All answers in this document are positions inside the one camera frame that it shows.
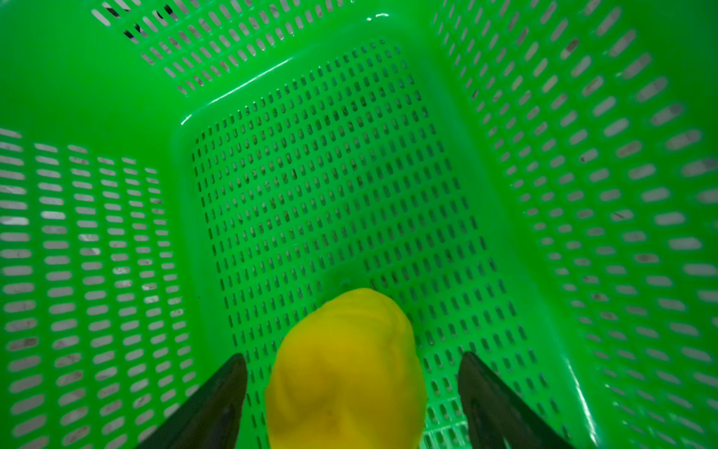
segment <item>plastic crate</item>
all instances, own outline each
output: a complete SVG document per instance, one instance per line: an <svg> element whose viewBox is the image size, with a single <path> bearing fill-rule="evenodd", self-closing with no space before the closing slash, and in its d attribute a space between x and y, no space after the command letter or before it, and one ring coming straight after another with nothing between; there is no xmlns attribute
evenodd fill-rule
<svg viewBox="0 0 718 449"><path fill-rule="evenodd" d="M6 445L132 448L241 352L267 448L282 336L369 286L424 449L464 351L577 448L712 447L716 9L4 2Z"/></svg>

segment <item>perforated green plastic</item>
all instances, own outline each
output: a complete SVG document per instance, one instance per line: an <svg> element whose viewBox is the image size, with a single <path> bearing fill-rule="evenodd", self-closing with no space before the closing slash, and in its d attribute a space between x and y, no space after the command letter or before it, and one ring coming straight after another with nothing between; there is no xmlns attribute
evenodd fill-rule
<svg viewBox="0 0 718 449"><path fill-rule="evenodd" d="M372 287L576 448L718 435L713 2L6 1L0 435L132 448Z"/></svg>

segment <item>yellow object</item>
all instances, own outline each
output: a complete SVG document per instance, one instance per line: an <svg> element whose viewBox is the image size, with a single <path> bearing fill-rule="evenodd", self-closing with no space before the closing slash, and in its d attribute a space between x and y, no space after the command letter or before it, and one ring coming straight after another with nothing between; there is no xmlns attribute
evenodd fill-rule
<svg viewBox="0 0 718 449"><path fill-rule="evenodd" d="M426 385L391 298L347 292L294 326L265 392L272 449L416 449Z"/></svg>

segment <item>green plastic surface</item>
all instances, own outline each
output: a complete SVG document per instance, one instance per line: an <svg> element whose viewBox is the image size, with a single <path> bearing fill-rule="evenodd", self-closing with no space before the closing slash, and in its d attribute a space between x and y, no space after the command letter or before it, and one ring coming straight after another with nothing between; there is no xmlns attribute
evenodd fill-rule
<svg viewBox="0 0 718 449"><path fill-rule="evenodd" d="M0 5L9 447L132 448L232 353L267 448L281 338L372 287L423 449L475 351L577 448L718 435L717 7Z"/></svg>

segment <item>green plastic basket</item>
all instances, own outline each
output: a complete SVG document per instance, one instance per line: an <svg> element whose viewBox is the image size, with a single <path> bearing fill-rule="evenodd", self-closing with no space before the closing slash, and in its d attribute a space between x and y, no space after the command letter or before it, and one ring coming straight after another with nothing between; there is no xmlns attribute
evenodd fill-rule
<svg viewBox="0 0 718 449"><path fill-rule="evenodd" d="M718 435L717 4L0 4L6 447L132 448L232 353L410 317L423 449L474 351L577 448Z"/></svg>

